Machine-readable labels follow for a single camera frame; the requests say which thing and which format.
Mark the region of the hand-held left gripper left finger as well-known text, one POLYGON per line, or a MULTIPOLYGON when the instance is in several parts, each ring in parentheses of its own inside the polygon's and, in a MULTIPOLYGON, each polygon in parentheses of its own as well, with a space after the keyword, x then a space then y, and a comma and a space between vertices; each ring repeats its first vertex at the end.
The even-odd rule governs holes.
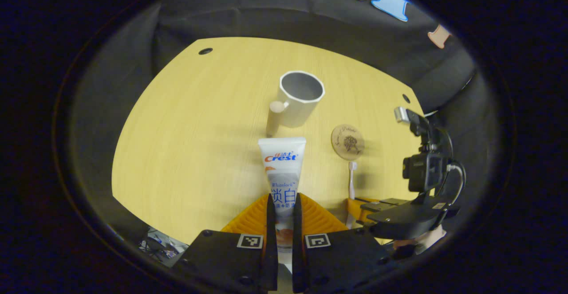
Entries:
POLYGON ((205 229, 172 271, 200 293, 267 293, 277 289, 276 213, 266 194, 221 231, 205 229))

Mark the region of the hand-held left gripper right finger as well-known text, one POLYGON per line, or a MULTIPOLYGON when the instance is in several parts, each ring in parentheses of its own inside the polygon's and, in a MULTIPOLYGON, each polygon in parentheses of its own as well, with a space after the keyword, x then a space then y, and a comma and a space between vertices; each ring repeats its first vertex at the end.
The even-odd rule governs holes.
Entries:
POLYGON ((348 229, 298 193, 293 209, 294 293, 371 294, 398 265, 367 228, 348 229))

